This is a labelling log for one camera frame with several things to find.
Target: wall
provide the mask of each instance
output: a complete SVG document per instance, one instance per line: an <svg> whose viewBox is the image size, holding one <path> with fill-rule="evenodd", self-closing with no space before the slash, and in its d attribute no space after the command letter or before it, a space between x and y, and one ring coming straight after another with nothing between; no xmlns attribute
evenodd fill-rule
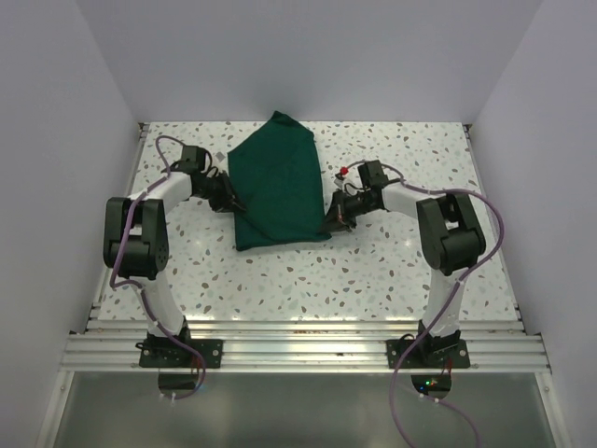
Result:
<svg viewBox="0 0 597 448"><path fill-rule="evenodd" d="M540 0L78 0L139 120L472 122Z"/></svg>
<svg viewBox="0 0 597 448"><path fill-rule="evenodd" d="M545 0L473 126L522 316L577 446L597 446L597 4Z"/></svg>
<svg viewBox="0 0 597 448"><path fill-rule="evenodd" d="M34 446L136 123L71 0L0 6L0 445Z"/></svg>

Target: white speckled tabletop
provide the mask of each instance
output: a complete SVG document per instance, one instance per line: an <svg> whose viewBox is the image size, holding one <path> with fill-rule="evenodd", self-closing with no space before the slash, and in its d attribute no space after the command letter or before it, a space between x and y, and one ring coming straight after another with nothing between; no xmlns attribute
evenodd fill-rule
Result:
<svg viewBox="0 0 597 448"><path fill-rule="evenodd" d="M227 168L227 153L259 122L152 123L133 191L163 169L155 138L168 134L207 147ZM460 123L305 122L315 135L326 207L340 166L380 159L412 184L479 191ZM170 162L180 146L164 142ZM354 181L358 174L351 173ZM494 244L484 206L474 201L488 247ZM414 219L383 211L358 219L352 233L323 243L278 245L237 252L231 214L216 214L200 199L179 204L168 216L171 259L166 268L176 302L186 315L213 320L418 319L429 289L429 268ZM100 319L144 319L130 289L107 288ZM495 258L466 284L462 319L515 320L514 297Z"/></svg>

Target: dark green fabric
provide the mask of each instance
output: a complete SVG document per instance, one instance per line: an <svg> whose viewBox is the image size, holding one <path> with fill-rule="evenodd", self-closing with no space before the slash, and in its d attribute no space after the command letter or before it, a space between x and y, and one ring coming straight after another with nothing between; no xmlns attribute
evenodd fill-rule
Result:
<svg viewBox="0 0 597 448"><path fill-rule="evenodd" d="M285 114L271 119L229 154L232 186L247 211L234 215L236 249L322 241L321 169L313 133Z"/></svg>

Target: green cloth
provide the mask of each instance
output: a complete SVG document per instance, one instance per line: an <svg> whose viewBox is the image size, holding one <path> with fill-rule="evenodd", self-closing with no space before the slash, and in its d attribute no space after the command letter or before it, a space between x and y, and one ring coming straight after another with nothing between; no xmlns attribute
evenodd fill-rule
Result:
<svg viewBox="0 0 597 448"><path fill-rule="evenodd" d="M230 181L247 208L234 214L236 250L322 241L321 169L313 133L275 112L229 154Z"/></svg>

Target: floor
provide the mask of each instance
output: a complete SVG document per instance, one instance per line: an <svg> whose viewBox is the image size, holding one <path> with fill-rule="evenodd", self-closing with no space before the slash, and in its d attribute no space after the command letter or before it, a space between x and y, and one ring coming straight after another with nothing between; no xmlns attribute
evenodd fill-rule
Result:
<svg viewBox="0 0 597 448"><path fill-rule="evenodd" d="M227 153L260 122L151 123L133 190L163 169L154 148L160 134L207 147L221 167ZM380 159L412 184L479 191L479 180L460 123L305 122L315 136L326 207L342 165ZM180 147L164 142L169 162ZM352 173L354 182L358 181ZM488 247L494 244L485 208L475 203ZM215 214L193 198L168 216L171 259L166 268L174 298L186 315L205 320L418 319L429 289L415 220L383 211L359 218L352 233L323 243L279 245L239 253L232 215ZM102 295L100 319L144 319L126 287ZM468 280L462 319L515 320L514 296L495 258Z"/></svg>

